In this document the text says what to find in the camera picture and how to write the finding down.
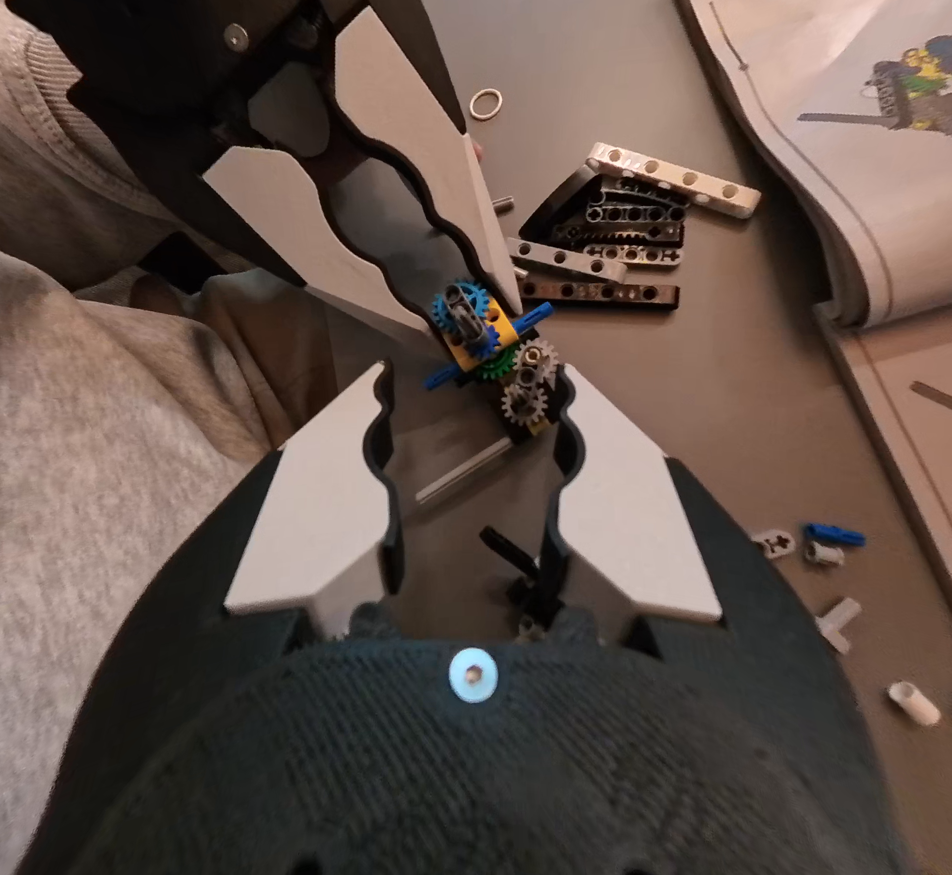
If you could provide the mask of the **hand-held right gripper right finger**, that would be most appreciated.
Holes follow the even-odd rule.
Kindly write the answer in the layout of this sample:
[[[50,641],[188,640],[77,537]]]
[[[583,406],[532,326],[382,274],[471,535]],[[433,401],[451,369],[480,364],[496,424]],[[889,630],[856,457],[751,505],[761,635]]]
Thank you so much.
[[[552,492],[539,553],[548,602],[590,612],[598,631],[640,617],[717,625],[722,607],[668,459],[573,365],[560,403]]]

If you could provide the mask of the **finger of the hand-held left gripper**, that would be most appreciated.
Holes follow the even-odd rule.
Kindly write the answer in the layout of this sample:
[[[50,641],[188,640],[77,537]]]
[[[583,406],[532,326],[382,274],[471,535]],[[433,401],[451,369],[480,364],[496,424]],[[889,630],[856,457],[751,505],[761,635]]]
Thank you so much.
[[[370,5],[334,42],[333,97],[367,151],[400,170],[427,222],[510,314],[523,306],[506,239],[467,131],[459,131]]]
[[[381,267],[349,249],[333,230],[313,180],[280,150],[232,146],[205,183],[326,304],[430,358],[442,340],[401,303]]]

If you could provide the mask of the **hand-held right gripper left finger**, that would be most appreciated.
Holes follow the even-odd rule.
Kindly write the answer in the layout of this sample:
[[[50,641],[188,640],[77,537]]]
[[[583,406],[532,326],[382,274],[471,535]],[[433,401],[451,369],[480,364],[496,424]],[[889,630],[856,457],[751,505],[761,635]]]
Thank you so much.
[[[280,449],[226,595],[233,616],[302,610],[350,631],[357,607],[396,594],[404,552],[389,419],[393,366],[378,361]]]

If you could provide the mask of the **lego gear assembly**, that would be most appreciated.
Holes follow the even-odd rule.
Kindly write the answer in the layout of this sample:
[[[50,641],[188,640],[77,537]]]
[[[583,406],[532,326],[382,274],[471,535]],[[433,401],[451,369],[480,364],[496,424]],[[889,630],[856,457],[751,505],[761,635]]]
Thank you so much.
[[[487,288],[458,279],[438,293],[430,319],[441,334],[451,362],[423,383],[433,392],[447,384],[476,384],[515,445],[538,437],[556,414],[556,379],[561,365],[556,348],[538,325],[553,314],[542,301],[511,317]]]

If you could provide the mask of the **person's left forearm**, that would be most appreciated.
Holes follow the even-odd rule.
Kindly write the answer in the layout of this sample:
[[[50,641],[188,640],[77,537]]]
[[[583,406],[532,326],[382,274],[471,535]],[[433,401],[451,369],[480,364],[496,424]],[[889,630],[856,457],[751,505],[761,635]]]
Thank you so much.
[[[75,291],[137,265],[184,226],[68,99],[80,73],[52,36],[1,5],[1,246]]]

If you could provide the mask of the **thin white lego rod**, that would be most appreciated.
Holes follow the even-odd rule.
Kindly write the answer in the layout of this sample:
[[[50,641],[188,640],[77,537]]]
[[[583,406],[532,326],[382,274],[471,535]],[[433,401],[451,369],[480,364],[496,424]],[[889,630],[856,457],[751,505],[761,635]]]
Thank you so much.
[[[484,466],[493,463],[514,447],[515,443],[508,437],[495,441],[418,491],[414,497],[416,504],[422,506],[437,498],[449,488],[453,488],[462,480],[474,475]]]

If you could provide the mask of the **pile of lego beams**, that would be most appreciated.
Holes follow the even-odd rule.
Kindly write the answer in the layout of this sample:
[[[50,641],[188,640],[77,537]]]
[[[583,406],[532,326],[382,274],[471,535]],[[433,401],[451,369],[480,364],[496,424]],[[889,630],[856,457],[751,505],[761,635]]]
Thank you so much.
[[[681,288],[689,213],[750,219],[762,193],[737,180],[610,143],[545,199],[507,247],[520,293],[597,309],[670,313]]]

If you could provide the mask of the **lego instruction booklet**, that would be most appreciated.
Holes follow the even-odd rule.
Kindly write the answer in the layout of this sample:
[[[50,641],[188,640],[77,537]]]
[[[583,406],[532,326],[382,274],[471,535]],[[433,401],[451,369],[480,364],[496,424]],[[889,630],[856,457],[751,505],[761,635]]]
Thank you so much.
[[[950,574],[951,0],[678,2],[819,235],[818,323]]]

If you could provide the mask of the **person's tan trousers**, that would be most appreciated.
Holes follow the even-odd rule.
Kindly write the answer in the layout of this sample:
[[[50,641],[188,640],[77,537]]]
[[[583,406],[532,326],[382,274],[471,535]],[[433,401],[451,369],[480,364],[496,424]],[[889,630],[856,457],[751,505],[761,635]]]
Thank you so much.
[[[273,446],[339,394],[325,304],[265,270],[213,276],[191,295],[146,274],[129,303],[210,328],[241,370]]]

